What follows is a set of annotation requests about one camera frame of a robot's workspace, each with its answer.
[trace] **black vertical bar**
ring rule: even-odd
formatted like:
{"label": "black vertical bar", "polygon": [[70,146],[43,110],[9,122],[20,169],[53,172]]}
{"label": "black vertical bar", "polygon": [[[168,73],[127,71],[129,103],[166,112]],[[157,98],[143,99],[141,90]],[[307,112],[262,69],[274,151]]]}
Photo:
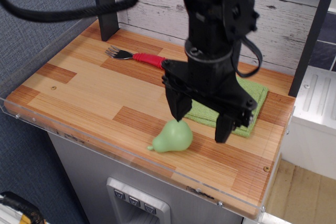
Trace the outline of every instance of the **black vertical bar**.
{"label": "black vertical bar", "polygon": [[320,0],[320,3],[317,7],[314,20],[308,33],[307,41],[305,47],[303,48],[303,52],[298,64],[298,68],[294,75],[292,86],[290,87],[289,90],[289,95],[292,97],[296,97],[298,95],[302,80],[304,78],[304,75],[306,73],[310,61],[311,54],[314,50],[316,41],[319,37],[320,30],[323,25],[325,16],[327,15],[330,3],[331,0]]}
{"label": "black vertical bar", "polygon": [[[96,5],[115,3],[115,0],[96,0]],[[107,41],[119,30],[118,18],[116,13],[99,15],[99,27],[101,40]]]}

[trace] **green towel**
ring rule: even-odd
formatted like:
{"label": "green towel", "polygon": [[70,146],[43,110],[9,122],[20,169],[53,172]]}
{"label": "green towel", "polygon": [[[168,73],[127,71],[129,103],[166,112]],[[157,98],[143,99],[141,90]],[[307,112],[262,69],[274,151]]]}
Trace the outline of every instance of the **green towel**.
{"label": "green towel", "polygon": [[[256,102],[258,103],[258,107],[252,111],[252,115],[254,116],[253,123],[251,123],[249,127],[241,126],[237,127],[233,131],[234,134],[237,134],[239,136],[249,137],[257,120],[261,106],[265,101],[268,88],[266,88],[261,84],[246,79],[242,79],[240,77],[237,77],[237,81],[241,85],[241,87],[247,93],[249,93],[249,95],[252,96],[252,98],[256,100]],[[185,117],[194,120],[197,123],[202,123],[211,127],[216,127],[216,121],[218,115],[219,114],[217,111],[214,111],[208,108],[207,106],[193,100],[192,109],[188,112],[188,114],[185,115]]]}

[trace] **white wood panel wall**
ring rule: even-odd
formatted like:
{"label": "white wood panel wall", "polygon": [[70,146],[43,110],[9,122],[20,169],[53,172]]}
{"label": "white wood panel wall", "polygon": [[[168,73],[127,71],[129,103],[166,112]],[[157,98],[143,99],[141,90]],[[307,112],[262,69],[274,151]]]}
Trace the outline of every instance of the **white wood panel wall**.
{"label": "white wood panel wall", "polygon": [[[256,0],[258,30],[249,38],[264,55],[263,67],[294,75],[319,0]],[[140,0],[118,13],[119,26],[151,37],[183,45],[188,16],[183,0]],[[242,62],[256,64],[254,55],[242,49]]]}

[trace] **green pear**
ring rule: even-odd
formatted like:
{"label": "green pear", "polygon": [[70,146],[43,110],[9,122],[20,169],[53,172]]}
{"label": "green pear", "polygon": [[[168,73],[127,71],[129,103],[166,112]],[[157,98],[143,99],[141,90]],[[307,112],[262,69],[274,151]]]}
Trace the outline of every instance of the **green pear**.
{"label": "green pear", "polygon": [[166,123],[161,133],[153,139],[152,146],[147,149],[157,152],[184,151],[193,141],[193,132],[182,120],[171,120]]}

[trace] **fork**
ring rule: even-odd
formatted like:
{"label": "fork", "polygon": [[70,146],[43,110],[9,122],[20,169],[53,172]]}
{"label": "fork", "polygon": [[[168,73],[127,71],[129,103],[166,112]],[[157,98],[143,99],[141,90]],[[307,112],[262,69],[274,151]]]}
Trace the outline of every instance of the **fork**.
{"label": "fork", "polygon": [[166,59],[158,55],[150,55],[144,53],[132,54],[130,52],[121,50],[112,45],[105,51],[105,53],[113,59],[119,59],[119,60],[134,59],[149,63],[161,69],[162,69],[161,63]]}

